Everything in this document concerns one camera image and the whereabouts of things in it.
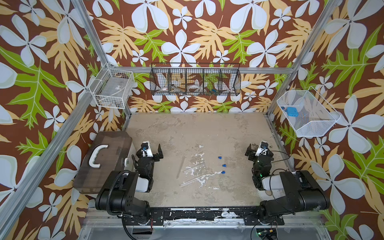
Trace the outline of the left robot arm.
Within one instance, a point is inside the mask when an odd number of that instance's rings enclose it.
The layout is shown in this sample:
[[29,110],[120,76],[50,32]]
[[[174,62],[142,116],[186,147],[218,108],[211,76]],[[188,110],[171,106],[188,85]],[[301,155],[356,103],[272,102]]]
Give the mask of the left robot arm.
[[155,163],[164,158],[161,145],[153,153],[150,142],[145,141],[136,155],[132,155],[132,171],[112,171],[95,201],[95,208],[116,216],[123,223],[146,224],[151,219],[149,202],[139,200],[135,193],[149,193],[154,184]]

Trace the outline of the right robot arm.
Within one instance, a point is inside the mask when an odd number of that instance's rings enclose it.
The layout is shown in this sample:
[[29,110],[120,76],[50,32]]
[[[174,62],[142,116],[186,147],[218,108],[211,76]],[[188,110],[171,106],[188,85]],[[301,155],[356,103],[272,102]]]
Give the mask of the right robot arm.
[[252,180],[259,191],[282,190],[281,197],[262,201],[254,216],[260,223],[271,223],[283,215],[327,210],[331,201],[309,171],[290,172],[278,169],[272,172],[274,154],[267,142],[261,142],[257,149],[247,147],[245,156],[253,162]]

